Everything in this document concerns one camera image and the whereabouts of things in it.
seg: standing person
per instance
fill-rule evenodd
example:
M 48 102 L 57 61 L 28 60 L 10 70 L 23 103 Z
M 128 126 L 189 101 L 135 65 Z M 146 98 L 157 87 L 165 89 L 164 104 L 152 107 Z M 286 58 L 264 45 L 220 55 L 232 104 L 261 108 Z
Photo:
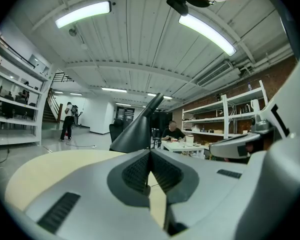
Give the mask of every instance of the standing person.
M 59 139 L 60 142 L 63 142 L 65 140 L 66 131 L 68 132 L 68 141 L 71 141 L 71 126 L 75 119 L 75 115 L 72 113 L 72 107 L 73 106 L 71 102 L 68 102 L 64 111 L 67 116 L 65 117 L 63 122 L 62 133 Z
M 184 133 L 179 128 L 177 128 L 177 123 L 172 120 L 169 122 L 169 128 L 167 128 L 163 131 L 161 140 L 167 141 L 169 139 L 169 137 L 181 140 L 185 136 L 186 135 L 184 135 Z

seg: black shirt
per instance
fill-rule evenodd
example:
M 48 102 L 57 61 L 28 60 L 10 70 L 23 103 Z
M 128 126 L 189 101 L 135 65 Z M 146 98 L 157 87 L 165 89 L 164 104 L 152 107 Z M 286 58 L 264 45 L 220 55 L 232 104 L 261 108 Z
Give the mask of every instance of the black shirt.
M 164 138 L 166 136 L 170 136 L 175 139 L 179 139 L 179 138 L 184 138 L 186 135 L 184 135 L 184 133 L 179 128 L 175 129 L 174 131 L 170 131 L 169 128 L 167 128 L 163 131 L 162 138 Z

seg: beige tabletop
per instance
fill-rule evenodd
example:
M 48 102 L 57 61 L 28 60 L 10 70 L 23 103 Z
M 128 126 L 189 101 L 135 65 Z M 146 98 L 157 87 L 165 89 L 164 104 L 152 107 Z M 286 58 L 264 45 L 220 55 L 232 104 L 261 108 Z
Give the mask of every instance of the beige tabletop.
M 86 165 L 122 156 L 124 153 L 82 149 L 64 150 L 38 156 L 22 165 L 9 180 L 4 200 L 21 211 L 43 191 Z M 163 226 L 166 212 L 166 195 L 157 185 L 152 173 L 148 178 L 150 193 L 150 212 L 156 222 Z

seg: wooden post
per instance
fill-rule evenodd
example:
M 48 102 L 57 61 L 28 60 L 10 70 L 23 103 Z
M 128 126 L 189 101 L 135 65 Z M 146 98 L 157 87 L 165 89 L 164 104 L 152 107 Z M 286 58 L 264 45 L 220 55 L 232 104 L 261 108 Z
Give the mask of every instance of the wooden post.
M 63 104 L 60 104 L 59 106 L 59 111 L 58 111 L 58 118 L 56 120 L 56 122 L 59 124 L 60 123 L 60 118 L 61 118 L 61 113 L 62 113 L 62 107 L 63 107 Z

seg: black pants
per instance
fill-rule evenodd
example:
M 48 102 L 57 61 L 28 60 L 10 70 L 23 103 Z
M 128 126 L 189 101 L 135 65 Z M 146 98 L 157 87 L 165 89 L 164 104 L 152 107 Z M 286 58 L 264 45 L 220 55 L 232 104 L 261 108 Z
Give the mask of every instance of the black pants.
M 61 140 L 65 139 L 66 131 L 68 132 L 68 139 L 69 140 L 71 139 L 71 126 L 72 126 L 73 121 L 74 121 L 73 116 L 66 116 L 65 117 L 64 122 L 63 122 L 63 126 L 62 126 L 62 133 L 61 133 L 61 136 L 60 136 Z

